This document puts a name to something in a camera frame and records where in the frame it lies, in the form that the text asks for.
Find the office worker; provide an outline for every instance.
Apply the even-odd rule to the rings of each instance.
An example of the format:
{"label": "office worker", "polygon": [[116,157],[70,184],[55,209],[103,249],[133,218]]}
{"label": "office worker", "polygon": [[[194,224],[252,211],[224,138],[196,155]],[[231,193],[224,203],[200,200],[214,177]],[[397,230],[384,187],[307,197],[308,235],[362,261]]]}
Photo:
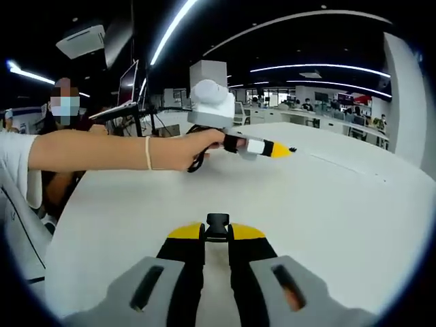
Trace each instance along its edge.
{"label": "office worker", "polygon": [[383,121],[383,125],[387,126],[388,122],[386,121],[386,115],[385,114],[381,114],[381,121]]}
{"label": "office worker", "polygon": [[311,100],[306,98],[304,104],[301,106],[302,109],[313,111],[313,106],[311,105]]}
{"label": "office worker", "polygon": [[[50,101],[47,105],[44,126],[40,135],[62,129],[88,130],[94,134],[108,135],[102,125],[86,124],[80,120],[78,112],[79,92],[71,84],[69,78],[62,78],[54,84]],[[42,171],[42,204],[43,211],[55,219],[59,219],[69,197],[84,171],[52,172]]]}
{"label": "office worker", "polygon": [[354,107],[354,114],[356,116],[359,116],[359,117],[362,116],[361,113],[360,113],[360,107],[359,106]]}
{"label": "office worker", "polygon": [[259,103],[258,98],[257,97],[253,97],[253,99],[251,100],[251,106],[253,108],[259,108],[259,105],[260,105],[260,103]]}
{"label": "office worker", "polygon": [[335,110],[340,110],[341,109],[341,104],[338,102],[337,99],[333,99],[330,103],[330,105],[332,106],[333,109]]}

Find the hand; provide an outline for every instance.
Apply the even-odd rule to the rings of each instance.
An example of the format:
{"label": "hand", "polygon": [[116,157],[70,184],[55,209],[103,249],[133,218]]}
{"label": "hand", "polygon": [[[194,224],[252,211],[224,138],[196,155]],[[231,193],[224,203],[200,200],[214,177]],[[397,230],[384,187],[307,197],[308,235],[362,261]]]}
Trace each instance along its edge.
{"label": "hand", "polygon": [[[187,134],[182,138],[152,138],[150,139],[150,156],[153,169],[187,170],[195,157],[204,149],[219,148],[224,142],[225,134],[216,130],[208,129]],[[238,141],[237,146],[245,144],[244,139]]]}
{"label": "hand", "polygon": [[93,133],[93,134],[99,134],[99,135],[108,135],[108,130],[106,129],[106,127],[104,125],[92,125],[91,128],[89,129],[89,132]]}

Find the computer monitor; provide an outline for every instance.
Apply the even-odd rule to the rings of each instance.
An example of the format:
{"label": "computer monitor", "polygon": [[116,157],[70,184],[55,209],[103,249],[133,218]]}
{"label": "computer monitor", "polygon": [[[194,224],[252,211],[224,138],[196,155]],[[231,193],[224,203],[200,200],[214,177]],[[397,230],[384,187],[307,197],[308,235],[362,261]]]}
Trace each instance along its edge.
{"label": "computer monitor", "polygon": [[354,103],[354,97],[351,94],[338,93],[338,102],[340,104],[352,105]]}
{"label": "computer monitor", "polygon": [[316,101],[321,101],[321,102],[328,102],[328,94],[327,93],[315,92],[315,100]]}
{"label": "computer monitor", "polygon": [[138,61],[135,61],[134,64],[121,76],[120,87],[118,89],[118,106],[133,102],[137,71]]}

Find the white shirt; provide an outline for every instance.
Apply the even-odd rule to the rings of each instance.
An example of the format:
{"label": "white shirt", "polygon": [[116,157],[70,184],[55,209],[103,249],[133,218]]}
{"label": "white shirt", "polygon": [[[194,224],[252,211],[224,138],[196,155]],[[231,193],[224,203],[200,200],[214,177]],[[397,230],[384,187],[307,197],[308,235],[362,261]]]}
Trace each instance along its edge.
{"label": "white shirt", "polygon": [[36,137],[0,132],[0,186],[13,203],[24,199],[32,208],[39,208],[42,203],[41,172],[28,169],[29,154]]}

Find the ceiling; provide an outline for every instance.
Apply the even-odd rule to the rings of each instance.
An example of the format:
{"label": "ceiling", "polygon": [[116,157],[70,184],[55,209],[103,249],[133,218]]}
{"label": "ceiling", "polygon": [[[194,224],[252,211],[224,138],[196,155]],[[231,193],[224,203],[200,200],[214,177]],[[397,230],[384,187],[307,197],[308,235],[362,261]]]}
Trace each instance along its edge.
{"label": "ceiling", "polygon": [[[189,66],[200,59],[228,63],[230,84],[249,86],[254,82],[269,81],[268,86],[287,86],[286,80],[303,80],[300,72],[313,68],[287,68],[250,73],[250,70],[276,65],[299,63],[333,63],[353,65],[383,71],[386,67],[383,49],[383,31],[407,39],[413,48],[422,52],[427,48],[422,30],[430,24],[422,7],[365,1],[249,1],[198,0],[163,48],[156,64],[149,70],[152,93],[163,88],[189,87]],[[135,36],[121,51],[115,64],[106,68],[103,50],[68,59],[55,44],[63,34],[90,20],[97,20],[107,29],[120,16],[131,16],[129,1],[75,0],[67,8],[64,3],[11,3],[3,12],[16,18],[14,28],[2,21],[3,63],[13,59],[21,69],[56,80],[70,77],[91,98],[84,98],[85,106],[113,102],[110,92],[118,88],[121,74],[133,58],[147,58],[149,62],[173,17],[185,0],[161,0],[153,3],[134,0]],[[264,22],[301,12],[322,10],[355,10],[381,16],[393,22],[344,14],[319,15],[278,22],[247,33],[218,47],[205,57],[203,54],[222,41]],[[389,83],[383,87],[380,76],[349,69],[319,67],[316,70],[323,81],[353,84],[390,93]],[[12,106],[34,106],[46,101],[51,86],[11,74],[6,65],[0,65],[3,97],[0,109]]]}

